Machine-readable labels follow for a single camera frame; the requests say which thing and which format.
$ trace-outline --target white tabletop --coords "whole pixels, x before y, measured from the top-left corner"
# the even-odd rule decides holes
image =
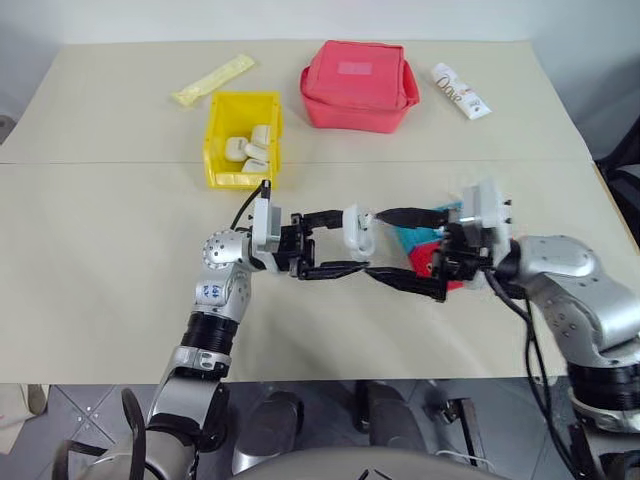
[[[259,65],[223,89],[281,93],[284,164],[590,160],[528,43],[399,43],[422,100],[393,135],[310,127],[298,83],[321,41],[68,46],[0,149],[0,163],[200,163],[209,98],[184,110],[169,94],[238,53]],[[494,113],[468,120],[433,86],[438,62]]]
[[[513,199],[516,234],[575,236],[640,293],[640,258],[586,162],[287,165],[273,199],[287,215],[355,201],[429,207],[487,176]],[[175,163],[2,165],[0,192],[0,382],[158,381],[186,327],[202,243],[246,193],[208,190],[201,165]],[[317,243],[320,259],[345,258],[335,232]],[[397,250],[389,245],[377,264]],[[539,332],[549,372],[563,372],[548,329]],[[523,375],[523,335],[488,291],[437,304],[365,274],[301,282],[262,272],[231,379]]]

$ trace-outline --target teal object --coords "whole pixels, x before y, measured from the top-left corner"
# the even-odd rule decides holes
[[[462,208],[462,202],[449,203],[442,205],[433,210],[453,210]],[[442,232],[434,228],[402,228],[395,227],[398,241],[402,245],[403,250],[409,255],[414,248],[418,245],[424,245],[425,243],[439,242],[442,239]]]

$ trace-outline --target toothpaste tube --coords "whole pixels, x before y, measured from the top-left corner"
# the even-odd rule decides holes
[[[431,70],[431,76],[438,88],[455,103],[470,119],[484,117],[491,113],[491,109],[482,101],[478,94],[466,83],[458,78],[458,74],[451,67],[439,63]]]

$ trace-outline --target white wall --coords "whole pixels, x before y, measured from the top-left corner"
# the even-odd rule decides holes
[[[639,21],[639,0],[0,0],[0,113],[21,115],[65,43],[530,39],[598,158],[640,115]]]

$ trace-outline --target yellow plastic bin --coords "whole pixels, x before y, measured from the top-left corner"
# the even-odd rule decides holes
[[[251,137],[255,125],[269,125],[269,171],[242,173],[242,163],[229,162],[224,148],[229,137]],[[280,171],[282,113],[277,92],[216,92],[204,138],[204,169],[212,188],[255,189],[269,179],[276,186]]]

